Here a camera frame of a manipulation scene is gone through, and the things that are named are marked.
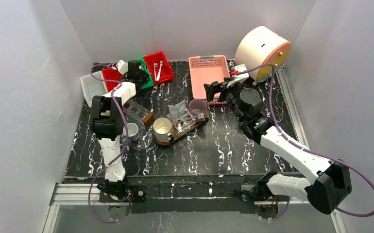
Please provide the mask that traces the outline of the purple mug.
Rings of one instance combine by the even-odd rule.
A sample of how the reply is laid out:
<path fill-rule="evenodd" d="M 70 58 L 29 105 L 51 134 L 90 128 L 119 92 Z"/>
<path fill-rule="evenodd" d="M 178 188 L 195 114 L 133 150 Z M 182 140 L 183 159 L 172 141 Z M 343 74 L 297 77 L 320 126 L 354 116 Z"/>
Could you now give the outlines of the purple mug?
<path fill-rule="evenodd" d="M 204 118 L 208 110 L 207 102 L 201 99 L 193 99 L 189 103 L 188 108 L 191 116 L 195 118 Z"/>

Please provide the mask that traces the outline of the beige toothbrush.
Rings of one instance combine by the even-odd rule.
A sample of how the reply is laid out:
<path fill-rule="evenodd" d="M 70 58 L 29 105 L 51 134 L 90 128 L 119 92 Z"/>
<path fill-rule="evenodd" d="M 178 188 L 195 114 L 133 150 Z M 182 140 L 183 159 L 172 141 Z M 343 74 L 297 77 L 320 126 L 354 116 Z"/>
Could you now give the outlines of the beige toothbrush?
<path fill-rule="evenodd" d="M 207 121 L 207 116 L 204 115 L 204 114 L 198 114 L 196 116 L 179 118 L 179 119 L 177 119 L 177 123 L 184 124 L 184 123 L 187 123 L 187 122 L 191 122 L 192 120 L 195 120 L 196 122 Z"/>

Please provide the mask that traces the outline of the clear holder with round holes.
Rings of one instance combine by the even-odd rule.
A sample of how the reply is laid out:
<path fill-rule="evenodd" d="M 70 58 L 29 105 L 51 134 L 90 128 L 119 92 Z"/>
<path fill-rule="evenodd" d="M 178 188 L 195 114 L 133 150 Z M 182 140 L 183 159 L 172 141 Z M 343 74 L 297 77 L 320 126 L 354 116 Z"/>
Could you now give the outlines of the clear holder with round holes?
<path fill-rule="evenodd" d="M 143 122 L 144 118 L 150 113 L 148 109 L 136 103 L 133 100 L 128 100 L 123 105 L 123 112 L 129 117 L 138 122 Z"/>

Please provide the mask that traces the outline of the black cap toothpaste tube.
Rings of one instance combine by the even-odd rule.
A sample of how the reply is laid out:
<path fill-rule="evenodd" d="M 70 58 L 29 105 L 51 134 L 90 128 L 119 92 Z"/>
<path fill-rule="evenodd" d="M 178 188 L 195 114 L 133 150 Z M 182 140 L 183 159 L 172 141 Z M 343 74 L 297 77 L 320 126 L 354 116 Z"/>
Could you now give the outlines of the black cap toothpaste tube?
<path fill-rule="evenodd" d="M 185 115 L 186 102 L 183 100 L 175 104 L 176 110 L 178 111 L 178 118 L 182 118 Z"/>

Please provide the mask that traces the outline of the orange cap toothpaste tube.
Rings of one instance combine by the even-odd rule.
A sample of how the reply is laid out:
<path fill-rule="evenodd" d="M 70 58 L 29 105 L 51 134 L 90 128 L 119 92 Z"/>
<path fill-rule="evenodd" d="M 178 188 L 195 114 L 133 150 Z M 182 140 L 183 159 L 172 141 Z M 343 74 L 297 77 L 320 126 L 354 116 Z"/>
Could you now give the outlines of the orange cap toothpaste tube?
<path fill-rule="evenodd" d="M 179 114 L 180 114 L 180 107 L 176 105 L 168 105 L 169 112 L 170 112 L 170 119 L 172 121 L 178 121 Z"/>

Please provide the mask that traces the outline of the clear textured square holder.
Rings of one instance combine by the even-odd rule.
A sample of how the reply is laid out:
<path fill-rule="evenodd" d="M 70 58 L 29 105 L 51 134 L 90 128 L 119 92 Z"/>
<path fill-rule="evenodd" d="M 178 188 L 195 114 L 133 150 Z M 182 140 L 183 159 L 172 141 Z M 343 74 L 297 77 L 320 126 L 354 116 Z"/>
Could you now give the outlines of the clear textured square holder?
<path fill-rule="evenodd" d="M 191 112 L 189 110 L 185 110 L 185 115 L 183 116 L 183 118 L 186 117 L 191 117 Z M 185 133 L 187 130 L 191 129 L 195 123 L 195 120 L 192 120 L 191 122 L 187 122 L 184 124 L 177 123 L 177 121 L 172 121 L 172 124 L 174 126 L 174 132 L 178 135 Z"/>

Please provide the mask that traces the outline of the grey mug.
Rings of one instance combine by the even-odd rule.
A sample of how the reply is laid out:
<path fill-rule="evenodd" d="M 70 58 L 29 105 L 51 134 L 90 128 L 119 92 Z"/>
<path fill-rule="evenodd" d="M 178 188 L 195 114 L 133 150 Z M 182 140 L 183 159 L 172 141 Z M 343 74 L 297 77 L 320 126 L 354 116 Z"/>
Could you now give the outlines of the grey mug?
<path fill-rule="evenodd" d="M 125 143 L 126 137 L 128 136 L 129 143 L 135 143 L 139 140 L 139 127 L 135 123 L 127 123 L 127 128 L 123 128 L 122 143 Z"/>

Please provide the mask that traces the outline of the white ribbed mug black rim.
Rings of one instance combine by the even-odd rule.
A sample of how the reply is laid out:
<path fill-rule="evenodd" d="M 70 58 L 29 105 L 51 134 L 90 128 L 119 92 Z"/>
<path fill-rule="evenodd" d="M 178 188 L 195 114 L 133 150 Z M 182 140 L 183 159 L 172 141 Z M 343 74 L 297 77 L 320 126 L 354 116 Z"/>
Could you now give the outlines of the white ribbed mug black rim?
<path fill-rule="evenodd" d="M 173 124 L 167 117 L 160 117 L 153 122 L 155 139 L 160 143 L 168 143 L 173 138 Z"/>

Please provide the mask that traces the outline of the brown wooden holder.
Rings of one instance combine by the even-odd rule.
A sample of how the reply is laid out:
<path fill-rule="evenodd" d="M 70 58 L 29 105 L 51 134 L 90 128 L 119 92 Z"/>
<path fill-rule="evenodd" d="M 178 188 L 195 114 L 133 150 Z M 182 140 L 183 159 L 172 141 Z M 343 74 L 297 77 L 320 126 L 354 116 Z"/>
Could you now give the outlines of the brown wooden holder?
<path fill-rule="evenodd" d="M 147 129 L 153 125 L 154 121 L 155 121 L 155 118 L 152 112 L 148 113 L 142 120 L 145 128 Z"/>

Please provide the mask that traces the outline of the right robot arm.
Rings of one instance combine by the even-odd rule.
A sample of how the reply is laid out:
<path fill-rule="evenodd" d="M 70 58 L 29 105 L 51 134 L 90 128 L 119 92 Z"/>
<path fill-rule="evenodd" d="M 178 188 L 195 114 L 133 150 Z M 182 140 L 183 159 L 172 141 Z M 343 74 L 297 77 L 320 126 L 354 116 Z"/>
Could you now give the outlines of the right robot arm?
<path fill-rule="evenodd" d="M 348 167 L 341 161 L 331 162 L 308 153 L 303 146 L 292 145 L 291 137 L 285 139 L 284 132 L 279 132 L 273 121 L 262 113 L 264 102 L 258 91 L 242 88 L 241 83 L 228 86 L 219 82 L 204 84 L 204 89 L 207 100 L 218 94 L 219 101 L 228 104 L 249 139 L 280 155 L 303 174 L 300 178 L 269 172 L 252 189 L 245 191 L 245 195 L 257 200 L 293 197 L 308 201 L 323 214 L 330 214 L 351 193 Z"/>

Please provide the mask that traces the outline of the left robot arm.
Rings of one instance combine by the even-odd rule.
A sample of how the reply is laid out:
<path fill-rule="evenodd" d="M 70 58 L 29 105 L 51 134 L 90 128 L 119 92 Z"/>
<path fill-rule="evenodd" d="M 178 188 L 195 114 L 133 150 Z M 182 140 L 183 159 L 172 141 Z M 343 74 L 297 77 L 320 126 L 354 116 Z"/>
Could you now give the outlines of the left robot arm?
<path fill-rule="evenodd" d="M 138 60 L 119 61 L 113 70 L 121 74 L 119 81 L 92 76 L 97 81 L 116 86 L 110 92 L 92 98 L 90 129 L 100 144 L 104 160 L 104 183 L 98 184 L 97 188 L 115 200 L 124 201 L 129 198 L 130 191 L 121 157 L 133 134 L 130 133 L 123 106 L 149 81 L 149 75 Z"/>

